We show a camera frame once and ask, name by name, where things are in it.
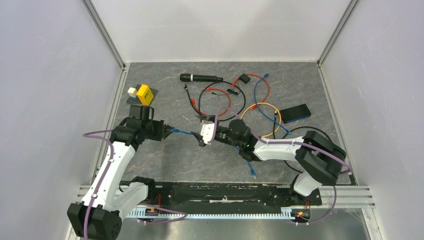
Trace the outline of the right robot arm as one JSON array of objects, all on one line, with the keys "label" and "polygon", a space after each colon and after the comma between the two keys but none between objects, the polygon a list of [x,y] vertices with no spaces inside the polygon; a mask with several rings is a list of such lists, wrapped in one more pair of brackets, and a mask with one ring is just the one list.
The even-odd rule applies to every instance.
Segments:
[{"label": "right robot arm", "polygon": [[352,169],[346,163],[345,150],[313,130],[296,138],[270,139],[253,133],[242,119],[234,119],[225,127],[215,116],[207,115],[200,118],[200,130],[193,135],[201,147],[213,142],[233,146],[249,162],[281,160],[300,164],[303,172],[295,177],[288,191],[295,204],[302,204],[321,186],[335,186],[342,167]]}]

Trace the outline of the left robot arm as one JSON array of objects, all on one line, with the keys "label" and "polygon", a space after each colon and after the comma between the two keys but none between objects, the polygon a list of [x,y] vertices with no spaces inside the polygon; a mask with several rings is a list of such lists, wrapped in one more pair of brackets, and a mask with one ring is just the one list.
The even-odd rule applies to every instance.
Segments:
[{"label": "left robot arm", "polygon": [[139,146],[145,140],[162,141],[172,133],[164,120],[154,119],[154,113],[151,106],[131,105],[128,117],[109,131],[109,138],[100,136],[100,131],[83,134],[85,138],[105,141],[108,151],[88,192],[79,203],[68,207],[67,216],[78,237],[115,240],[124,218],[139,203],[157,200],[155,180],[147,177],[134,177],[127,189],[116,194]]}]

